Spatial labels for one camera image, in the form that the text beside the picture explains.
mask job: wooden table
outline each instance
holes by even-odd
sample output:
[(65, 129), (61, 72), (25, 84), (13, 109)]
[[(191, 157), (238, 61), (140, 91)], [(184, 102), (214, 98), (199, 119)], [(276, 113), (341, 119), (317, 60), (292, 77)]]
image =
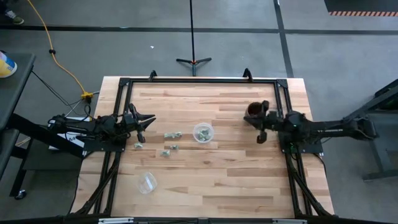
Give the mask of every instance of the wooden table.
[[(104, 77), (96, 116), (113, 112), (119, 78)], [(287, 80), (293, 109), (311, 119), (303, 79)], [(258, 131), (243, 121), (247, 105), (262, 100), (270, 101), (270, 110), (276, 108), (272, 85), (135, 83), (132, 102), (138, 112), (156, 114), (157, 119), (144, 133), (147, 142), (143, 149), (134, 148), (135, 134), (127, 141), (112, 216), (294, 217), (286, 162), (276, 133), (268, 131), (268, 141), (257, 144)], [(197, 143), (192, 135), (194, 125), (202, 122), (215, 129), (208, 144)], [(164, 139), (164, 133), (177, 131), (183, 133), (180, 139)], [(173, 144), (180, 149), (162, 157), (160, 152)], [(78, 210), (97, 187), (103, 156), (103, 152), (95, 152), (83, 161), (72, 211)], [(303, 154), (303, 163), (308, 187), (333, 213), (322, 163), (311, 154)], [(158, 186), (142, 195), (136, 182), (138, 175), (147, 171), (153, 173)], [(304, 210), (299, 190), (298, 195)]]

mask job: black table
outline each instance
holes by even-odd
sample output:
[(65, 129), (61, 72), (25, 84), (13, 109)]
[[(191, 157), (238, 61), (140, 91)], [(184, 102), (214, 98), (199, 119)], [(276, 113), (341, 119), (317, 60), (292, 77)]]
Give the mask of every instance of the black table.
[(10, 196), (18, 197), (26, 173), (23, 166), (28, 155), (28, 150), (15, 146), (19, 133), (67, 151), (80, 159), (83, 159), (83, 148), (15, 114), (15, 107), (33, 69), (35, 55), (6, 55), (17, 63), (18, 69), (10, 77), (0, 78), (0, 179), (11, 156), (22, 159), (10, 193)]

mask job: tripod base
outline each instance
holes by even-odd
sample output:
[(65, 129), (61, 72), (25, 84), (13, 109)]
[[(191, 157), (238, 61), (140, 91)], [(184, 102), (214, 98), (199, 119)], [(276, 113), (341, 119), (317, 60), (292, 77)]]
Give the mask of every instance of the tripod base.
[(195, 77), (197, 75), (197, 65), (200, 62), (209, 62), (211, 61), (211, 58), (204, 58), (201, 60), (193, 60), (193, 61), (177, 58), (176, 61), (190, 64), (192, 66), (192, 76)]

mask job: caster wheel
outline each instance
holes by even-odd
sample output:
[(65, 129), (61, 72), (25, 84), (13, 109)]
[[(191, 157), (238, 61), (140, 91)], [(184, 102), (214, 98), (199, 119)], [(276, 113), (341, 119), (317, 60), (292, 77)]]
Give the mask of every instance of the caster wheel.
[(26, 197), (27, 193), (25, 190), (20, 190), (18, 195), (14, 197), (15, 200), (21, 200)]

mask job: shoe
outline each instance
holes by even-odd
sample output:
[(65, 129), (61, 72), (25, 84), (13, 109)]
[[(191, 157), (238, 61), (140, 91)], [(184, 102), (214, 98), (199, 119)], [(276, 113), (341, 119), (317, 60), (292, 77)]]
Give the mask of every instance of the shoe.
[(17, 16), (13, 11), (11, 10), (7, 10), (6, 11), (6, 16), (10, 19), (12, 19), (12, 23), (15, 25), (21, 25), (23, 24), (25, 21), (23, 18)]
[(16, 16), (12, 19), (12, 23), (15, 25), (22, 25), (25, 22), (25, 20), (19, 16)]

